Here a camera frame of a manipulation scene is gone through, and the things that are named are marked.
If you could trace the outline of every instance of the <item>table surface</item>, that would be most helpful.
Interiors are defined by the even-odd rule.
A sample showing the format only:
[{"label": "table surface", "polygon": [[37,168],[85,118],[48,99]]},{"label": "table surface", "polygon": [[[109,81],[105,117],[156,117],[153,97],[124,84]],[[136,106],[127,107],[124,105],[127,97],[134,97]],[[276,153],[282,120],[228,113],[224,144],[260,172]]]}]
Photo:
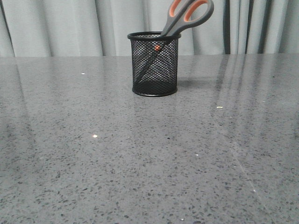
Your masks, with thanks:
[{"label": "table surface", "polygon": [[0,59],[0,223],[299,223],[299,54]]}]

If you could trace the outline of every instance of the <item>speckled countertop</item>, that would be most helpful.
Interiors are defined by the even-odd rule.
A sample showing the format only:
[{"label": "speckled countertop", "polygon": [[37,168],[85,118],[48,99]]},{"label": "speckled countertop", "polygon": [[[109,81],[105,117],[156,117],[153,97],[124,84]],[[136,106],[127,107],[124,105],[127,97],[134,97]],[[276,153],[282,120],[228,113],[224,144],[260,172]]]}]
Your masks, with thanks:
[{"label": "speckled countertop", "polygon": [[298,224],[299,54],[0,59],[1,224]]}]

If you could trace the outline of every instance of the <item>gray curtain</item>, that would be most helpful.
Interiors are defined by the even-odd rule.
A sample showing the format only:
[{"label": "gray curtain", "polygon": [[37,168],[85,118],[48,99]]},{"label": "gray curtain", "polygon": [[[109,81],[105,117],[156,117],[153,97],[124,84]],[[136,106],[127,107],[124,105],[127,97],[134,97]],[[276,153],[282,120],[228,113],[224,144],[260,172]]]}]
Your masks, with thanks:
[{"label": "gray curtain", "polygon": [[[172,0],[0,0],[0,56],[129,56],[127,34],[159,31]],[[299,53],[299,0],[214,0],[180,55]],[[195,11],[199,16],[202,9]]]}]

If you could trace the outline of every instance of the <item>pencil holder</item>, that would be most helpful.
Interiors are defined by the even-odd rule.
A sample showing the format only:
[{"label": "pencil holder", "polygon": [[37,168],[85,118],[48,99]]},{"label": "pencil holder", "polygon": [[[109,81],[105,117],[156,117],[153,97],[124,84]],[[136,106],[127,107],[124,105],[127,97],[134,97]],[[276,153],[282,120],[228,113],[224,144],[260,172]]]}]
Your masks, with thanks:
[{"label": "pencil holder", "polygon": [[178,39],[161,32],[128,35],[132,47],[133,88],[138,95],[161,97],[177,91]]}]

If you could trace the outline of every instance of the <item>scissor handle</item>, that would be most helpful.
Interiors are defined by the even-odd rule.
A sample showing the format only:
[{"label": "scissor handle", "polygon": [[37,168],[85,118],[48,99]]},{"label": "scissor handle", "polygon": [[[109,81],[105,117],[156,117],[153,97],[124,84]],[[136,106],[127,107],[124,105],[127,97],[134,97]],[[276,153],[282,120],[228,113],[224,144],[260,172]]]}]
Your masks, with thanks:
[{"label": "scissor handle", "polygon": [[[182,8],[176,14],[174,14],[174,11],[176,10],[180,1],[181,0],[174,0],[170,6],[167,16],[167,23],[161,33],[161,36],[177,35],[187,28],[199,26],[200,24],[206,22],[213,14],[214,3],[212,0],[187,0]],[[190,21],[189,19],[192,13],[202,4],[207,4],[205,13],[201,17]]]}]

